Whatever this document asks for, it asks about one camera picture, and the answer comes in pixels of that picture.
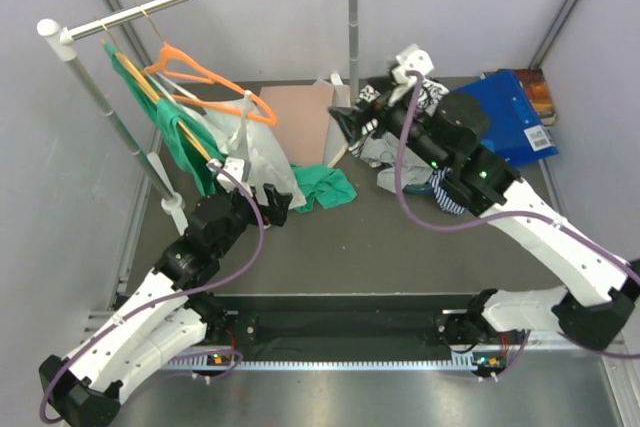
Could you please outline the white tank top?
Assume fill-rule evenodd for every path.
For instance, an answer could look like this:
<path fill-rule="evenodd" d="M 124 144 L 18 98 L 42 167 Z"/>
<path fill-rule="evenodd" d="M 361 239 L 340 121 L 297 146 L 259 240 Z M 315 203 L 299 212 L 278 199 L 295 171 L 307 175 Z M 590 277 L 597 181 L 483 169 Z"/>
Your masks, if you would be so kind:
<path fill-rule="evenodd" d="M 171 87 L 176 92 L 186 91 L 162 75 L 153 78 L 166 90 Z M 263 184 L 274 184 L 279 192 L 291 193 L 293 195 L 291 209 L 306 204 L 305 194 L 298 185 L 293 168 L 269 126 L 246 117 L 235 117 L 215 110 L 206 109 L 200 112 L 194 106 L 177 102 L 196 110 L 208 120 L 216 131 L 220 149 L 227 154 L 227 157 L 241 158 L 249 162 L 248 183 L 256 189 L 260 204 L 266 203 Z M 174 162 L 182 171 L 193 177 L 200 194 L 207 195 L 215 192 L 213 175 L 207 168 L 206 162 L 185 166 L 178 164 L 175 160 Z"/>

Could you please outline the orange clothes hanger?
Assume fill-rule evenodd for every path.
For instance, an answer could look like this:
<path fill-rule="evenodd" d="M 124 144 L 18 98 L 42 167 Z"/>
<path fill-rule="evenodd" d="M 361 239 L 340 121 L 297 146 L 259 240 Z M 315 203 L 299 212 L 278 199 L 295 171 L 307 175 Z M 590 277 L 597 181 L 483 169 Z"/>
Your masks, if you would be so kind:
<path fill-rule="evenodd" d="M 169 44 L 159 32 L 157 26 L 155 25 L 147 11 L 143 8 L 140 8 L 140 10 L 143 13 L 144 17 L 152 25 L 152 28 L 156 35 L 162 41 L 162 47 L 160 48 L 158 53 L 158 60 L 154 64 L 143 69 L 143 72 L 147 77 L 151 78 L 153 75 L 162 75 L 169 80 L 178 79 L 193 81 L 196 83 L 203 83 L 207 85 L 221 85 L 235 92 L 236 94 L 248 94 L 249 103 L 255 105 L 258 108 L 258 112 L 254 112 L 253 109 L 250 108 L 248 113 L 244 113 L 240 108 L 227 106 L 222 102 L 205 101 L 201 100 L 200 98 L 188 97 L 186 94 L 171 94 L 170 97 L 173 100 L 177 100 L 208 110 L 219 111 L 235 117 L 246 117 L 252 121 L 256 121 L 268 126 L 274 126 L 278 123 L 277 115 L 262 98 L 250 91 L 243 89 L 240 85 L 227 79 L 226 77 L 208 70 L 207 68 L 200 65 L 187 53 Z M 194 73 L 171 71 L 169 67 L 172 62 L 181 63 L 194 71 Z"/>

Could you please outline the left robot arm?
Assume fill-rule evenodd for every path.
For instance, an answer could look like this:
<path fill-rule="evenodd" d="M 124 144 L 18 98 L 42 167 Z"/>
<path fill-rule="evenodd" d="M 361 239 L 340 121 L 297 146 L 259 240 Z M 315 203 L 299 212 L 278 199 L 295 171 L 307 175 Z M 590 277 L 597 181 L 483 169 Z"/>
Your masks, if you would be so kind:
<path fill-rule="evenodd" d="M 264 206 L 244 189 L 202 197 L 184 233 L 121 307 L 77 348 L 40 365 L 43 423 L 108 426 L 134 392 L 181 352 L 229 337 L 213 278 L 248 226 L 286 222 L 291 195 L 272 185 L 265 190 Z M 56 412 L 55 419 L 49 410 Z"/>

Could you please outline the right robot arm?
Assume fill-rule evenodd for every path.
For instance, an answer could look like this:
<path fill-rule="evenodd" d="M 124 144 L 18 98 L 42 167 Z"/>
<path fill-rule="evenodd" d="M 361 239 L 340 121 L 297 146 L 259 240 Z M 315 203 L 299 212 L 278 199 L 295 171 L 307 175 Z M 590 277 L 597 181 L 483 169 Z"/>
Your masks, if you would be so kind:
<path fill-rule="evenodd" d="M 433 114 L 389 92 L 355 108 L 332 107 L 349 144 L 367 133 L 391 133 L 431 167 L 445 169 L 442 187 L 474 221 L 516 241 L 560 281 L 547 290 L 485 289 L 462 314 L 447 320 L 452 343 L 487 343 L 504 332 L 555 331 L 604 352 L 623 330 L 639 299 L 639 270 L 595 244 L 543 201 L 519 171 L 481 143 L 489 116 L 470 94 L 446 94 Z"/>

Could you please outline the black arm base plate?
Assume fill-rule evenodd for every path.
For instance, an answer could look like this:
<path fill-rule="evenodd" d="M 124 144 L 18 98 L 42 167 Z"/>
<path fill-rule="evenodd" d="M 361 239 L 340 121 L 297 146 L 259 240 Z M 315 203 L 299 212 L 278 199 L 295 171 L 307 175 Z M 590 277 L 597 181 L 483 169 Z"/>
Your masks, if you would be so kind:
<path fill-rule="evenodd" d="M 293 339 L 321 349 L 334 342 L 346 352 L 349 342 L 359 340 L 370 349 L 401 341 L 428 348 L 521 342 L 516 331 L 470 324 L 470 300 L 469 295 L 418 294 L 218 296 L 204 343 L 268 348 Z"/>

